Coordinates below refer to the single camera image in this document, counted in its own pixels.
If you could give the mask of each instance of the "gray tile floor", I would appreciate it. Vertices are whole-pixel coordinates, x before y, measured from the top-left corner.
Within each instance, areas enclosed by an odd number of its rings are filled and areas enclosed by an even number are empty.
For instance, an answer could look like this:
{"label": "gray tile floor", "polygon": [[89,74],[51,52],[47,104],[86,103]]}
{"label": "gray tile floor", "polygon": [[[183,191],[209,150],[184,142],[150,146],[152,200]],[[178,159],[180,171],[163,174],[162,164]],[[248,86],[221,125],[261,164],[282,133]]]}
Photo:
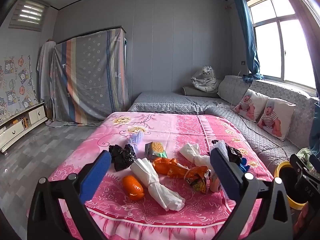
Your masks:
{"label": "gray tile floor", "polygon": [[27,239],[27,210],[37,181],[48,177],[96,127],[34,128],[0,154],[0,208],[22,240]]}

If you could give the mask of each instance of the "black plastic bag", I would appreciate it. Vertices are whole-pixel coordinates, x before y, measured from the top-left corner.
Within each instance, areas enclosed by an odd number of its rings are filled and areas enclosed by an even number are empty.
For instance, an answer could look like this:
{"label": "black plastic bag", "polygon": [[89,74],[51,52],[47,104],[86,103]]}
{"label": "black plastic bag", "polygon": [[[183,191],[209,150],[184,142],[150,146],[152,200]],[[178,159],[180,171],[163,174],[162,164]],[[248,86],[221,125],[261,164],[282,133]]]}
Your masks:
{"label": "black plastic bag", "polygon": [[[217,142],[218,142],[218,140],[212,141],[213,144],[216,144]],[[239,166],[242,162],[241,152],[239,150],[237,150],[236,148],[230,147],[228,144],[226,144],[226,148],[228,151],[229,161],[233,162]]]}
{"label": "black plastic bag", "polygon": [[124,149],[117,144],[110,145],[109,152],[111,153],[111,163],[114,163],[116,171],[122,171],[129,168],[137,159],[133,147],[130,144],[126,144]]}

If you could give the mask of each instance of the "pink bedspread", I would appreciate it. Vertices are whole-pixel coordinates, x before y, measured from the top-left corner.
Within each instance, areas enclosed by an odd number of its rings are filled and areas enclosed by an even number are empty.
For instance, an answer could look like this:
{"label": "pink bedspread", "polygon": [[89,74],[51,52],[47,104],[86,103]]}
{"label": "pink bedspread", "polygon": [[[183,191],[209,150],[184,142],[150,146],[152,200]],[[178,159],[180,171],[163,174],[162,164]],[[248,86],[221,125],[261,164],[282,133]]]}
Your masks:
{"label": "pink bedspread", "polygon": [[[223,139],[247,158],[251,166],[249,172],[257,178],[273,179],[242,134],[223,118],[133,112],[110,115],[49,179],[65,179],[70,173],[78,173],[85,164],[93,162],[102,150],[108,150],[109,145],[124,147],[126,139],[139,130],[144,132],[144,137],[139,144],[137,158],[145,157],[145,143],[157,141],[164,145],[168,158],[175,157],[183,165],[191,167],[191,163],[179,153],[184,144],[198,143],[201,154],[206,154],[213,139]],[[203,195],[193,191],[182,179],[162,176],[160,182],[186,200],[182,210],[166,212],[147,189],[142,200],[129,200],[121,182],[129,174],[132,174],[130,169],[115,172],[112,164],[92,200],[85,204],[108,239],[212,239],[235,206],[235,202],[226,199],[222,191]],[[259,205],[260,202],[256,201],[242,237],[249,233]],[[81,239],[65,202],[61,201],[61,207],[72,235]]]}

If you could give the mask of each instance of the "window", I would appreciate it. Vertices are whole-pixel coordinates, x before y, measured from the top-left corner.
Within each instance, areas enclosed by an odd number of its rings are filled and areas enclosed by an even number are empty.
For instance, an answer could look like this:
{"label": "window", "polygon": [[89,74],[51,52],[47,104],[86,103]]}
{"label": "window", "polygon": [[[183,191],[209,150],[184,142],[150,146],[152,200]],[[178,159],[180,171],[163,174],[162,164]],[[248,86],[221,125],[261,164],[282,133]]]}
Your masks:
{"label": "window", "polygon": [[316,88],[303,30],[288,0],[248,1],[260,73],[267,79]]}
{"label": "window", "polygon": [[40,32],[47,6],[36,0],[19,0],[9,28],[28,29]]}

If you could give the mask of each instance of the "sofa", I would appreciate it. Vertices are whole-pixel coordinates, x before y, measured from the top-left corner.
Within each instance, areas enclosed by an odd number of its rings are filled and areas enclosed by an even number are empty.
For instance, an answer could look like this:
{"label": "sofa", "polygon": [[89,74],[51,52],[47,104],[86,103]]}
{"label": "sofa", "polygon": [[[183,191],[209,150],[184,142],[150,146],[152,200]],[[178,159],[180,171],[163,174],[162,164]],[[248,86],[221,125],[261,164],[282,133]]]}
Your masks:
{"label": "sofa", "polygon": [[[251,90],[272,98],[296,104],[286,139],[282,142],[256,123],[235,113],[236,106],[250,87]],[[244,83],[241,77],[227,75],[219,85],[221,98],[188,97],[175,93],[144,92],[135,100],[129,111],[175,114],[210,114],[227,119],[244,135],[250,147],[273,174],[279,163],[289,160],[301,148],[308,147],[308,138],[314,116],[311,97],[300,89],[263,80]]]}

